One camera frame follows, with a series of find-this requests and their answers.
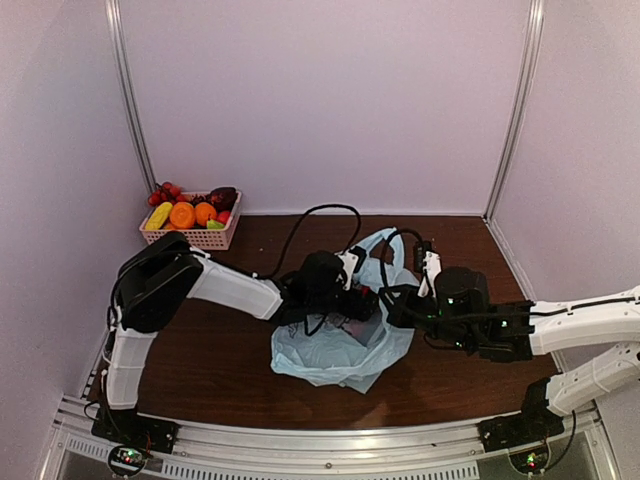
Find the red lychee bunch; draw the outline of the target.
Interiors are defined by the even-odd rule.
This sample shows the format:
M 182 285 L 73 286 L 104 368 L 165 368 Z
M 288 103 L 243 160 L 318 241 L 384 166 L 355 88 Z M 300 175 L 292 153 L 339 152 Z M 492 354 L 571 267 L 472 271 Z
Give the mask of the red lychee bunch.
M 171 182 L 156 184 L 155 190 L 147 199 L 150 207 L 160 206 L 162 203 L 169 202 L 175 205 L 178 202 L 185 202 L 187 198 L 183 195 L 182 188 Z

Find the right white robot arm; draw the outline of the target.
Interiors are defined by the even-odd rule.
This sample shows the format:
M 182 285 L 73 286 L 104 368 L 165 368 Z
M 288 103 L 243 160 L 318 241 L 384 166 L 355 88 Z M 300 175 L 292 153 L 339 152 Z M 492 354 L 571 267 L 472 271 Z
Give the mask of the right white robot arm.
M 397 328 L 418 329 L 446 348 L 496 363 L 529 361 L 595 345 L 609 350 L 531 384 L 512 430 L 535 440 L 576 408 L 639 376 L 639 290 L 565 302 L 493 304 L 484 274 L 449 267 L 420 286 L 384 284 L 379 297 Z

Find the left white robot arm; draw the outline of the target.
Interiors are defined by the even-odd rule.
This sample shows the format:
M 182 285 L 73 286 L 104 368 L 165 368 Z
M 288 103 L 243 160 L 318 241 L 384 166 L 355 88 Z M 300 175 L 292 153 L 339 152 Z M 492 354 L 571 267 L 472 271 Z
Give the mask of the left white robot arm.
M 277 326 L 331 314 L 366 322 L 378 308 L 378 296 L 355 280 L 365 257 L 360 247 L 318 251 L 298 270 L 273 279 L 214 260 L 178 231 L 148 245 L 121 267 L 111 295 L 106 429 L 123 444 L 143 436 L 143 421 L 130 410 L 138 403 L 151 344 L 185 300 L 204 300 Z

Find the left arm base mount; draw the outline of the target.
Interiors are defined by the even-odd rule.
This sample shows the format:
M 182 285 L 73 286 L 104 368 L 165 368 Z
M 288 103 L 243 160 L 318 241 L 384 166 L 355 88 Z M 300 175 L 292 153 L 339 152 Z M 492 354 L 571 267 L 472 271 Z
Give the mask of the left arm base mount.
M 173 452 L 179 431 L 176 422 L 142 416 L 136 408 L 113 410 L 98 401 L 85 405 L 83 412 L 92 421 L 91 434 L 95 437 L 146 453 Z

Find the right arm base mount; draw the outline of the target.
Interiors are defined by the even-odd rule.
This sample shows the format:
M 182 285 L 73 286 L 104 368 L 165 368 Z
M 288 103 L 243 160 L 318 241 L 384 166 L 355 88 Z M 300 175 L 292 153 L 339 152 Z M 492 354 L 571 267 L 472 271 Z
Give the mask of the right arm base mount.
M 546 377 L 528 386 L 519 413 L 497 416 L 477 424 L 485 452 L 511 449 L 559 435 L 565 431 L 562 415 L 549 408 Z

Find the light blue printed plastic bag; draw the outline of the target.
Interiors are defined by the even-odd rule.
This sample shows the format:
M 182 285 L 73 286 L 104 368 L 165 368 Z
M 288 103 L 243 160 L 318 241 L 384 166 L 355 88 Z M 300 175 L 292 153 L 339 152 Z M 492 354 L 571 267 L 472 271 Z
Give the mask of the light blue printed plastic bag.
M 378 230 L 357 243 L 368 257 L 355 280 L 376 294 L 385 286 L 419 280 L 405 267 L 405 247 L 396 229 Z M 319 387 L 339 385 L 366 393 L 379 376 L 403 359 L 414 329 L 388 323 L 381 301 L 366 322 L 339 314 L 309 315 L 302 324 L 278 327 L 271 336 L 271 370 Z

